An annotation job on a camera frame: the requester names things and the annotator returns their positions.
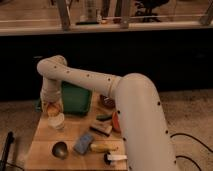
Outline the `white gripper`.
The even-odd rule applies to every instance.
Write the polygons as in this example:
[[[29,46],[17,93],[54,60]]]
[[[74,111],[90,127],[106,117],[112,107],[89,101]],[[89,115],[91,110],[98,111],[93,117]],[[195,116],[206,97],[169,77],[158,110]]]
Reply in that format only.
[[[60,91],[46,91],[42,90],[40,93],[41,98],[41,111],[43,114],[48,115],[48,105],[47,102],[57,102],[56,108],[57,108],[57,114],[63,113],[63,103],[60,100],[61,99],[61,92]]]

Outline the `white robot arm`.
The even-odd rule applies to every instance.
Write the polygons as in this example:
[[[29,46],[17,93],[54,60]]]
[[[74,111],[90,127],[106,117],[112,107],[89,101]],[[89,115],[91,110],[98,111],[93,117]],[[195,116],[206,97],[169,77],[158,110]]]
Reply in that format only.
[[[70,68],[60,55],[40,60],[37,71],[43,77],[42,110],[51,127],[64,125],[63,81],[96,91],[115,101],[128,171],[180,171],[157,89],[148,77]]]

